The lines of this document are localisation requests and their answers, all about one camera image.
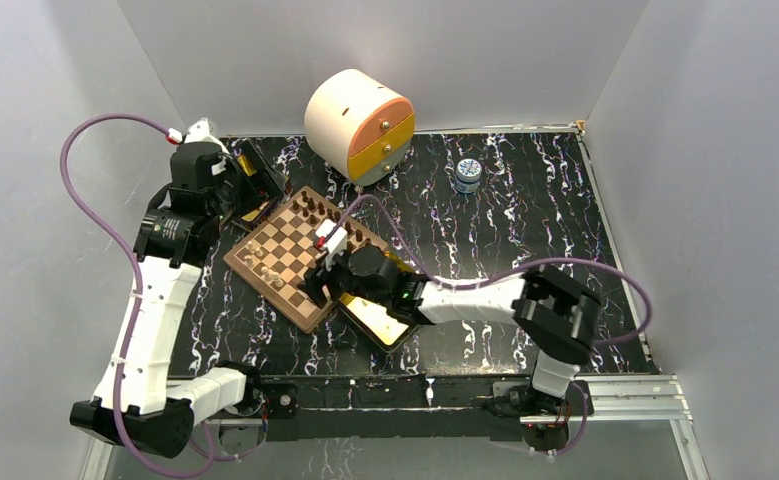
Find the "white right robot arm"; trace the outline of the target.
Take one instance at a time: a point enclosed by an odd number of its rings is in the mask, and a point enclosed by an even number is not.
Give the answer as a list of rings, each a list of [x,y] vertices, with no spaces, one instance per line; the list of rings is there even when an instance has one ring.
[[[602,310],[599,295],[553,266],[449,285],[372,246],[321,255],[298,288],[319,307],[348,294],[411,326],[516,324],[538,348],[530,385],[489,403],[513,416],[552,414],[566,403],[570,383],[589,360]]]

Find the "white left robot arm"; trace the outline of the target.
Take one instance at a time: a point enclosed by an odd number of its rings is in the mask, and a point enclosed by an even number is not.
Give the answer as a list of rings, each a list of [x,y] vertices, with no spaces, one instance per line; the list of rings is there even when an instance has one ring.
[[[168,371],[189,295],[222,227],[269,213],[291,185],[252,144],[229,151],[217,140],[185,141],[169,164],[171,180],[148,202],[130,253],[134,279],[113,357],[91,399],[73,405],[70,423],[105,442],[174,458],[219,411],[251,416],[262,408],[255,367],[220,361],[174,388]]]

